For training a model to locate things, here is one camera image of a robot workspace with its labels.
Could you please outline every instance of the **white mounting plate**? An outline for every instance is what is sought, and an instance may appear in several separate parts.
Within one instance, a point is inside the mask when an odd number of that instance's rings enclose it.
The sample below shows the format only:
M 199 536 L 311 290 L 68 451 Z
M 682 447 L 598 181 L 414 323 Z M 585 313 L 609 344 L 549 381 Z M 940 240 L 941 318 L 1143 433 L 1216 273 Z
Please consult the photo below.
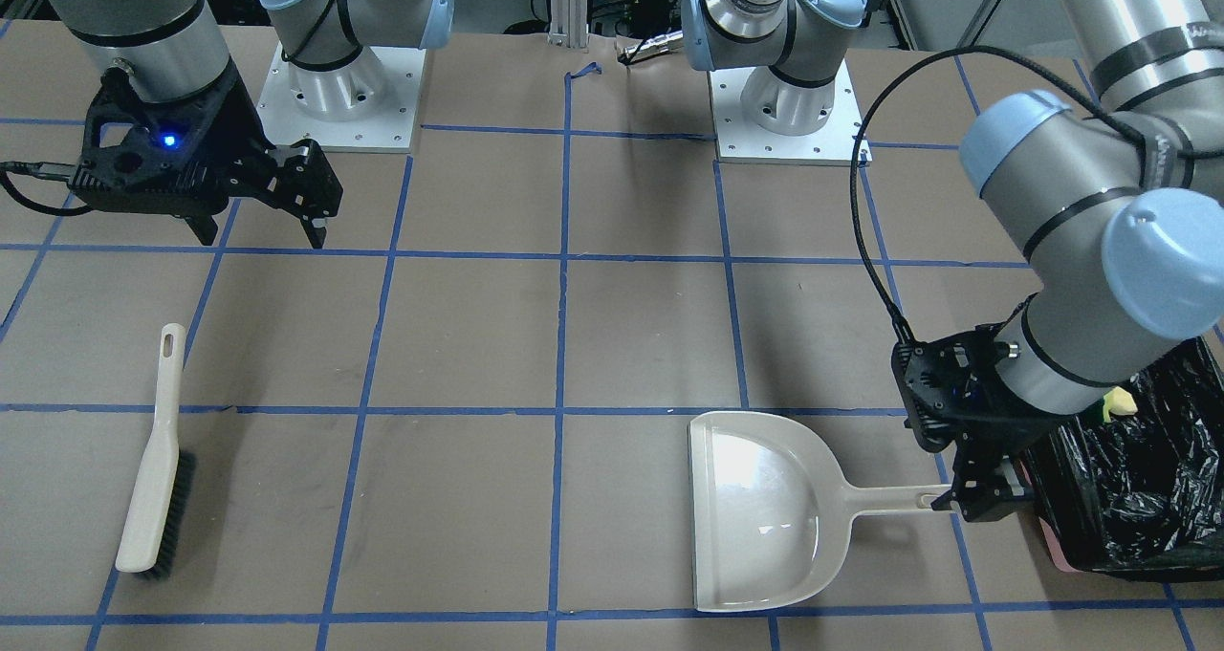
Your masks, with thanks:
M 837 99 L 829 122 L 809 136 L 780 136 L 748 119 L 739 93 L 755 67 L 730 67 L 710 72 L 710 103 L 714 128 L 718 135 L 720 162 L 739 164 L 803 164 L 803 166 L 849 166 L 858 132 L 858 102 L 846 62 L 837 70 Z M 864 162 L 871 149 L 863 142 Z
M 285 146 L 310 137 L 323 151 L 410 153 L 425 76 L 425 50 L 388 45 L 373 45 L 371 49 L 382 60 L 394 93 L 387 94 L 379 110 L 366 119 L 318 120 L 297 104 L 278 44 L 257 108 L 268 138 L 274 144 Z

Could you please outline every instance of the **black trash bag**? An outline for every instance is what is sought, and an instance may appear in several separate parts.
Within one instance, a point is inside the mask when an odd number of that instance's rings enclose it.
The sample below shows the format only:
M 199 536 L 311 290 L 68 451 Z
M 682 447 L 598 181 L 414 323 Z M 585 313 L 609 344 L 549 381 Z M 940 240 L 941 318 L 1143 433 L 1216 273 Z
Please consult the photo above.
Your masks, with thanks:
M 1097 404 L 1023 461 L 1067 562 L 1151 581 L 1224 579 L 1224 379 L 1202 339 L 1122 385 L 1140 409 Z

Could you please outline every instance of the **dustpan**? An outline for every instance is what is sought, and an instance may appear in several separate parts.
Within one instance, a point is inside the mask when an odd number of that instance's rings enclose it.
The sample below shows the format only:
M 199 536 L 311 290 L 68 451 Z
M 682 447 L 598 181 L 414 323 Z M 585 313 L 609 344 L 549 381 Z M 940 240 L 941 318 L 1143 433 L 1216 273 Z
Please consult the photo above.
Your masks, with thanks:
M 765 412 L 689 425 L 694 593 L 706 612 L 763 611 L 837 576 L 859 515 L 930 513 L 949 485 L 859 488 L 819 436 Z

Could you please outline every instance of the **black bristles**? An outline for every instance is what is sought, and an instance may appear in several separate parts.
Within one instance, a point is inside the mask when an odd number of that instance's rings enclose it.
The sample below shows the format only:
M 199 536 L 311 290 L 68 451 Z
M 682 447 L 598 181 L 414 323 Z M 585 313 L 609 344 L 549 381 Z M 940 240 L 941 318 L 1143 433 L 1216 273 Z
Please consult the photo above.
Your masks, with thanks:
M 162 530 L 162 547 L 153 567 L 136 573 L 144 580 L 159 580 L 170 576 L 174 565 L 174 552 L 179 546 L 179 526 L 187 511 L 187 494 L 191 493 L 191 480 L 196 474 L 196 455 L 179 452 L 179 469 L 174 474 L 174 487 L 170 489 L 170 508 L 165 514 L 165 529 Z

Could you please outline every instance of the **table surface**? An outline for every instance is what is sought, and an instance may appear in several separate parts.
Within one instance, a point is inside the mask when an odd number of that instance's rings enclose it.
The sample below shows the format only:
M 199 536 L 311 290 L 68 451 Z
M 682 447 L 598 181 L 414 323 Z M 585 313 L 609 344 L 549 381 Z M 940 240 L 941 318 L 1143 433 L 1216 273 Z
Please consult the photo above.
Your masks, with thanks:
M 258 94 L 275 37 L 225 35 Z M 860 105 L 918 59 L 849 55 Z M 0 155 L 72 162 L 95 84 L 61 24 L 4 24 Z M 919 338 L 1039 289 L 956 158 L 1033 86 L 939 64 L 871 127 L 870 252 Z M 695 613 L 692 416 L 783 412 L 860 486 L 951 463 L 902 427 L 848 173 L 716 162 L 705 77 L 595 37 L 455 35 L 425 88 L 414 155 L 329 155 L 324 251 L 252 201 L 217 247 L 0 201 L 0 647 L 1224 647 L 1224 586 L 1059 573 L 1018 516 L 863 519 L 816 597 Z M 151 584 L 110 564 L 170 321 L 200 469 Z

